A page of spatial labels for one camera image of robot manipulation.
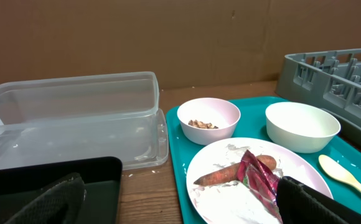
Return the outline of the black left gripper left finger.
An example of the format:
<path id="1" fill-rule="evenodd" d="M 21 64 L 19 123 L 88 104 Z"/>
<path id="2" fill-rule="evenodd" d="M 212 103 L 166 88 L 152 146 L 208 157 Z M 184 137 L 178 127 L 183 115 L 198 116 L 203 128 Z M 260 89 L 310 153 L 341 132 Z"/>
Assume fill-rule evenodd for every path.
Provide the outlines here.
<path id="1" fill-rule="evenodd" d="M 73 224 L 86 196 L 85 183 L 79 173 L 73 172 L 46 185 L 43 192 L 6 223 L 63 223 Z"/>

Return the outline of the red snack wrapper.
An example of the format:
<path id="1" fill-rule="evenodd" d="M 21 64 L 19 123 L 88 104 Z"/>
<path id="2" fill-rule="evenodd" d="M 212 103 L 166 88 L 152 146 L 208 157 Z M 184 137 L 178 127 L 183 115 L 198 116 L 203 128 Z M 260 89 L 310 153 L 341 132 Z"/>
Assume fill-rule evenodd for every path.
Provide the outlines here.
<path id="1" fill-rule="evenodd" d="M 246 150 L 241 158 L 237 179 L 248 187 L 265 209 L 282 223 L 276 203 L 276 193 L 280 178 L 269 167 L 259 161 L 255 155 Z"/>

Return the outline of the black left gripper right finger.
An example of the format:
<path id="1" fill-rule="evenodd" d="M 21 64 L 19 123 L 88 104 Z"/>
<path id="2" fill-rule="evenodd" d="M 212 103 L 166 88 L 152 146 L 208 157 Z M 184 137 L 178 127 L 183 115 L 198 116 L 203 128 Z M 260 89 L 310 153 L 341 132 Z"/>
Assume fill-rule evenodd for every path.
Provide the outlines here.
<path id="1" fill-rule="evenodd" d="M 284 224 L 361 224 L 361 214 L 288 176 L 278 183 L 276 203 Z"/>

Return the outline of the pale green bowl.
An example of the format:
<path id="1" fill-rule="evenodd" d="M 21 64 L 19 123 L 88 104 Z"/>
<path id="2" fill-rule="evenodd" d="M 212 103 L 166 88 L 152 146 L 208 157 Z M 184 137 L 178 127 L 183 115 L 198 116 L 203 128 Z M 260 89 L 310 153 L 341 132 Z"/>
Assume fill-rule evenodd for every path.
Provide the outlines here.
<path id="1" fill-rule="evenodd" d="M 321 151 L 341 130 L 339 121 L 330 113 L 302 103 L 274 103 L 266 108 L 265 116 L 269 138 L 303 154 Z"/>

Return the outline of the orange carrot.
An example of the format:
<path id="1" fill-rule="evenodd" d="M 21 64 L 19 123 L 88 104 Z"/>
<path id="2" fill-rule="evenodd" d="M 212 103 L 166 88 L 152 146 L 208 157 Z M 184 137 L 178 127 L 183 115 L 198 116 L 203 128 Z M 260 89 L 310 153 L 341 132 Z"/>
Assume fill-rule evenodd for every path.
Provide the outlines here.
<path id="1" fill-rule="evenodd" d="M 277 162 L 272 156 L 259 155 L 256 158 L 265 166 L 267 166 L 271 171 L 275 170 Z M 199 177 L 197 180 L 195 180 L 194 184 L 205 187 L 210 185 L 224 184 L 233 180 L 237 180 L 237 172 L 239 167 L 240 163 L 236 163 L 215 172 L 203 175 L 202 177 Z"/>

